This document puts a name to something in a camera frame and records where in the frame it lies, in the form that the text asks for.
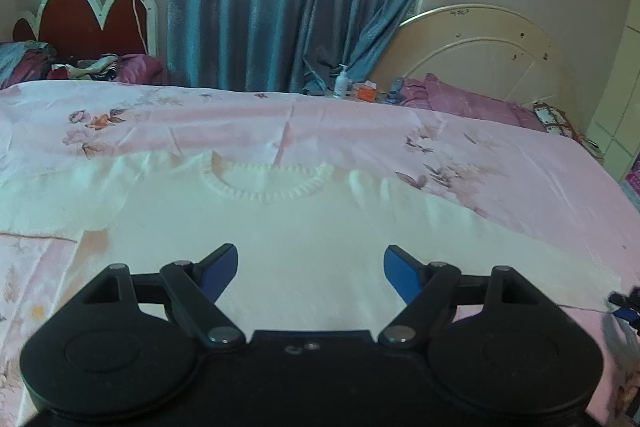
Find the cream knitted sweater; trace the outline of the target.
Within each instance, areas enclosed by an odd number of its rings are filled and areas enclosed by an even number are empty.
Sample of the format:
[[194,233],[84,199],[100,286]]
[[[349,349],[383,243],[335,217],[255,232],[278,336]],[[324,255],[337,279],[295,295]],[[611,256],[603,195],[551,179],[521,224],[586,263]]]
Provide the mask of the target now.
[[112,263],[149,273],[225,243],[239,269],[219,306],[241,329],[382,329],[401,308],[385,249],[466,274],[509,265],[554,303],[603,310],[620,278],[404,181],[329,164],[243,164],[212,152],[81,161],[1,185],[1,228],[77,245],[70,297]]

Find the pile of clothes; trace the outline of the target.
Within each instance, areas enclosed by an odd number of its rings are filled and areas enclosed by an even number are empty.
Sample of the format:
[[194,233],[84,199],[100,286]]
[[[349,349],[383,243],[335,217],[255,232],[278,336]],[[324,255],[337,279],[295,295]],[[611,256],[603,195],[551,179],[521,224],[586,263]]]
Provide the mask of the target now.
[[146,54],[104,54],[95,60],[63,60],[39,41],[1,43],[1,89],[37,80],[90,80],[160,84],[162,63]]

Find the pink floral bed sheet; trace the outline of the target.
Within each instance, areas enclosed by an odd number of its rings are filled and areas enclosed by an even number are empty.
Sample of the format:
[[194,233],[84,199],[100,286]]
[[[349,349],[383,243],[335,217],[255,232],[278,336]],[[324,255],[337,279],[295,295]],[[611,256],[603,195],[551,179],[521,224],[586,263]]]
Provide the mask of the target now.
[[[615,291],[639,283],[638,210],[581,145],[559,135],[284,93],[62,80],[19,83],[1,93],[1,185],[93,158],[150,152],[212,152],[271,166],[329,164],[398,179],[602,265],[620,278]],[[22,418],[24,344],[80,289],[62,294],[76,247],[71,239],[1,229],[3,425]],[[605,356],[589,412],[605,425],[626,425],[626,407],[639,388],[637,334],[613,317],[608,297],[600,311],[559,306]]]

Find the cream wardrobe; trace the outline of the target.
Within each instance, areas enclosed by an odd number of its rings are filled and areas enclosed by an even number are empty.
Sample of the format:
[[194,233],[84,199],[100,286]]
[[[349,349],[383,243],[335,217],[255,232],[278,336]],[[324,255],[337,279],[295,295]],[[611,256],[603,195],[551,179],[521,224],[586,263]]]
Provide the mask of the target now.
[[600,163],[622,182],[639,154],[639,0],[629,0],[610,78],[587,129]]

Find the purple pillow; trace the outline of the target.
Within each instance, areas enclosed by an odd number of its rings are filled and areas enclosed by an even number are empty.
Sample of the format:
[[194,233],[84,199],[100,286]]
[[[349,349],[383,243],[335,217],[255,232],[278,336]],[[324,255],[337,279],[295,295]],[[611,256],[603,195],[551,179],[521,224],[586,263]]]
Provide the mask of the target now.
[[423,79],[404,78],[400,97],[402,106],[544,132],[544,126],[531,110],[450,86],[433,74]]

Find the patterned cushion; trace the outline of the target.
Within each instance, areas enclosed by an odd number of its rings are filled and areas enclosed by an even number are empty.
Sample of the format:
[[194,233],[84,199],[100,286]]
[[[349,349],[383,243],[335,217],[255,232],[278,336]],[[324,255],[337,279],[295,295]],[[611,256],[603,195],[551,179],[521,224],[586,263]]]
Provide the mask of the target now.
[[562,110],[544,102],[537,102],[533,106],[533,113],[548,133],[580,142],[579,133]]

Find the orange box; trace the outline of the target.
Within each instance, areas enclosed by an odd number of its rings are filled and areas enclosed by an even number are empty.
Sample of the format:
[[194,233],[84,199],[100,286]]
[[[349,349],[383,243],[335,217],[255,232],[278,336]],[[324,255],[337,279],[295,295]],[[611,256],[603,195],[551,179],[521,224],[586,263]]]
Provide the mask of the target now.
[[372,81],[354,82],[350,90],[352,98],[358,101],[374,103],[378,97],[378,86]]

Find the white pump bottle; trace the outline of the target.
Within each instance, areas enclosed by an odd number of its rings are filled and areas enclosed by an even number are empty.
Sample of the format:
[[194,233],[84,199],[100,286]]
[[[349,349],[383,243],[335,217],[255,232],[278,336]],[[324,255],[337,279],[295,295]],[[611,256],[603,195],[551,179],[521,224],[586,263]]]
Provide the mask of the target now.
[[347,66],[345,64],[340,65],[340,72],[335,78],[334,88],[333,88],[333,96],[334,98],[345,98],[348,86],[349,86],[349,78],[347,74]]

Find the cream round headboard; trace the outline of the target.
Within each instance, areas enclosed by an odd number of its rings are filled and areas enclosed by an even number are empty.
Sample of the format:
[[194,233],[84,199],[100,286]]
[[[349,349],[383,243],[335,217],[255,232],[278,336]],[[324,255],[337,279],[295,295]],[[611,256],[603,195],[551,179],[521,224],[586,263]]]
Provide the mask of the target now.
[[383,91],[428,74],[452,87],[531,108],[576,115],[573,78],[560,49],[524,15],[498,5],[444,6],[405,20],[368,79]]

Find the red and white headboard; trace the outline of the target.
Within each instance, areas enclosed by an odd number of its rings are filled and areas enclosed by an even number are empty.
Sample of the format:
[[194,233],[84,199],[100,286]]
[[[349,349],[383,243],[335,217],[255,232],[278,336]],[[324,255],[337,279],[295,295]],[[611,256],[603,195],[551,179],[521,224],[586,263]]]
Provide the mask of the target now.
[[33,13],[18,13],[15,41],[50,44],[62,60],[103,54],[157,57],[155,0],[41,0]]

